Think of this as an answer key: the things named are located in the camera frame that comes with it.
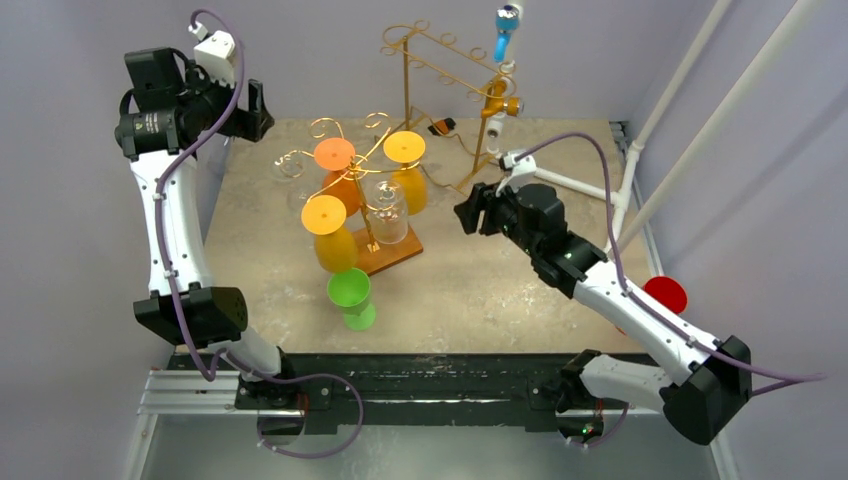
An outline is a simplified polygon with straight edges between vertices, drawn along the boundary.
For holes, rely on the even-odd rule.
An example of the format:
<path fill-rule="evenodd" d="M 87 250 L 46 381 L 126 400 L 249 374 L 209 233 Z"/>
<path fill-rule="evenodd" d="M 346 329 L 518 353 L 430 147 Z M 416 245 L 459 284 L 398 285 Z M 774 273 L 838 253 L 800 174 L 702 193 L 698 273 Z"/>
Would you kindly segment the tall clear flute glass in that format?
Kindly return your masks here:
<path fill-rule="evenodd" d="M 319 187 L 319 171 L 314 159 L 301 150 L 292 150 L 274 161 L 272 172 L 282 185 L 287 207 L 299 214 Z"/>

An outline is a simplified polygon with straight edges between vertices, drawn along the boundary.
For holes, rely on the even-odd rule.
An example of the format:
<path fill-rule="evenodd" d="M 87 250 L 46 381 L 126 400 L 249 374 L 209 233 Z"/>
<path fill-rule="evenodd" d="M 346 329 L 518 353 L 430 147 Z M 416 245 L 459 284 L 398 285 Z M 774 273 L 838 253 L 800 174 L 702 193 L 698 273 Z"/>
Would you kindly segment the yellow goblet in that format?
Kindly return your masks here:
<path fill-rule="evenodd" d="M 428 201 L 426 180 L 417 164 L 426 152 L 425 140 L 413 131 L 398 131 L 387 137 L 383 152 L 400 167 L 392 173 L 392 180 L 404 190 L 408 214 L 419 214 Z"/>
<path fill-rule="evenodd" d="M 317 260 L 330 273 L 350 270 L 358 261 L 358 247 L 345 227 L 346 219 L 344 203 L 332 195 L 317 195 L 301 210 L 300 220 L 313 235 Z"/>

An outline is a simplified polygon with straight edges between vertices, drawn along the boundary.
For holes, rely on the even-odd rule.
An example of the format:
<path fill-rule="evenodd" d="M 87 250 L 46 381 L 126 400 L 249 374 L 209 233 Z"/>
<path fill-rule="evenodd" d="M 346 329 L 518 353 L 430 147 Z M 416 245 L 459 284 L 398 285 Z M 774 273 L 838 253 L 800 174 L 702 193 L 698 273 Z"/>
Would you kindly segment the gold scroll glass rack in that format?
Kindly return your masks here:
<path fill-rule="evenodd" d="M 399 244 L 381 245 L 376 241 L 369 223 L 368 191 L 379 181 L 392 180 L 392 173 L 400 170 L 400 167 L 389 160 L 383 152 L 383 143 L 390 134 L 395 132 L 398 131 L 394 131 L 391 127 L 387 128 L 377 137 L 366 153 L 360 153 L 357 151 L 354 142 L 344 133 L 339 121 L 330 117 L 322 117 L 312 121 L 309 125 L 309 135 L 317 141 L 316 146 L 324 139 L 341 137 L 350 141 L 355 148 L 355 159 L 347 170 L 356 183 L 361 205 L 356 214 L 347 217 L 345 227 L 353 235 L 358 247 L 358 261 L 353 268 L 358 268 L 367 275 L 386 270 L 423 252 L 423 246 L 410 226 L 407 237 Z M 301 150 L 314 159 L 313 152 L 316 146 L 312 150 L 295 150 Z M 317 195 L 324 195 L 322 185 L 309 197 L 307 202 Z"/>

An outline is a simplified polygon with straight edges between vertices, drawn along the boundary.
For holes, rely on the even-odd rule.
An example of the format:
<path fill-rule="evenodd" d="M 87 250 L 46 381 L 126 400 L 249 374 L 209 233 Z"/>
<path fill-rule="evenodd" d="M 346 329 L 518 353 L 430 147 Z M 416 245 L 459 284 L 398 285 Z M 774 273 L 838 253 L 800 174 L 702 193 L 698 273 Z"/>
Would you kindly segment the yellow goblet front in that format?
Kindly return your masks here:
<path fill-rule="evenodd" d="M 344 203 L 332 195 L 317 195 L 301 210 L 300 220 L 313 235 L 317 260 L 330 273 L 350 270 L 358 261 L 358 247 L 345 227 L 346 219 Z"/>

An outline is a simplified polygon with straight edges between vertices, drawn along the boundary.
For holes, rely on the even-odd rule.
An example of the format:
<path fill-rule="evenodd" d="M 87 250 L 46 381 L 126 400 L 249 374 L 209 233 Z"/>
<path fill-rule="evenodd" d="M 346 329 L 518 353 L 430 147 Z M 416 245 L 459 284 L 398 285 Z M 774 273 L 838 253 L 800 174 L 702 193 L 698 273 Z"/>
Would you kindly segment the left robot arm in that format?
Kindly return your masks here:
<path fill-rule="evenodd" d="M 216 285 L 204 250 L 196 198 L 197 150 L 222 133 L 256 142 L 273 124 L 262 86 L 249 83 L 238 107 L 244 68 L 237 45 L 194 56 L 170 48 L 130 52 L 132 87 L 121 98 L 115 139 L 135 178 L 150 249 L 148 295 L 133 304 L 136 321 L 173 346 L 185 346 L 197 370 L 214 380 L 221 359 L 239 369 L 243 387 L 272 408 L 297 399 L 298 382 L 281 348 L 248 325 L 243 293 Z"/>

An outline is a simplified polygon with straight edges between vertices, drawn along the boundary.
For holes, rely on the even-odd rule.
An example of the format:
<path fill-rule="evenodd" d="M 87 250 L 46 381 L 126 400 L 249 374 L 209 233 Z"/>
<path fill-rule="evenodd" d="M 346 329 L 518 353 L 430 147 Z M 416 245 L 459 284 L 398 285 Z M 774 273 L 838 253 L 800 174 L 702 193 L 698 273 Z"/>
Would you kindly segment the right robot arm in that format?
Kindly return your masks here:
<path fill-rule="evenodd" d="M 570 231 L 552 187 L 532 183 L 498 193 L 477 183 L 453 210 L 465 233 L 504 235 L 528 255 L 543 283 L 600 314 L 653 360 L 648 366 L 581 352 L 551 391 L 556 412 L 614 399 L 659 412 L 684 438 L 708 445 L 750 400 L 750 348 L 686 323 L 620 279 L 615 263 Z"/>

